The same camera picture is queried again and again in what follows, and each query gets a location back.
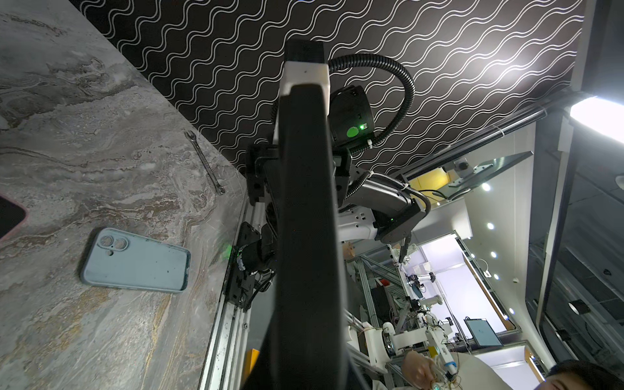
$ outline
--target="person's hand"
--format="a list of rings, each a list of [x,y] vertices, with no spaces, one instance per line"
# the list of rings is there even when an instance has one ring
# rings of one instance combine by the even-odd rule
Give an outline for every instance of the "person's hand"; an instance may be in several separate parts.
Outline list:
[[[436,378],[433,374],[434,365],[433,360],[428,357],[410,351],[405,355],[401,371],[413,386],[428,390]]]

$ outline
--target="black hair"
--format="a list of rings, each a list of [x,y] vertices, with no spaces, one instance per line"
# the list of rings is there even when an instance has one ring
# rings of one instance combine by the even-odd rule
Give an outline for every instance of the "black hair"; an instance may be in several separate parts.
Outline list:
[[[586,361],[564,360],[553,366],[548,376],[571,373],[580,377],[592,389],[624,390],[624,382],[606,369]]]

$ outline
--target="light blue phone case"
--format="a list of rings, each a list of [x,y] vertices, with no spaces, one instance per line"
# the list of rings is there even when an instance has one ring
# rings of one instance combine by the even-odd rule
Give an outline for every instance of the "light blue phone case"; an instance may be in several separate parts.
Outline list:
[[[97,234],[80,277],[92,286],[179,293],[187,287],[191,253],[123,230]]]

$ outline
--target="black phone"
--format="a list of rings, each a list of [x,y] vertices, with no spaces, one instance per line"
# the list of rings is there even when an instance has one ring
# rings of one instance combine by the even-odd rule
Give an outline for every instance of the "black phone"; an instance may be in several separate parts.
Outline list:
[[[15,230],[25,219],[26,209],[0,195],[0,240]]]

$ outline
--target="wrench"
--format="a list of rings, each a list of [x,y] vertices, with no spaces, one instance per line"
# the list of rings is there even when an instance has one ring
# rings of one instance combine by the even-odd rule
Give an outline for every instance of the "wrench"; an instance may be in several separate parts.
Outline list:
[[[191,141],[191,144],[193,145],[193,147],[195,148],[195,151],[199,155],[199,159],[202,161],[202,165],[206,169],[206,176],[208,176],[210,180],[212,181],[212,184],[215,185],[215,189],[217,190],[217,193],[219,195],[223,195],[225,193],[225,188],[223,188],[219,184],[214,172],[212,172],[212,169],[210,169],[210,166],[208,165],[208,161],[206,161],[206,157],[203,155],[203,152],[200,149],[199,144],[197,143],[197,136],[195,135],[195,133],[187,131],[187,130],[184,131],[184,135],[186,135],[188,140]]]

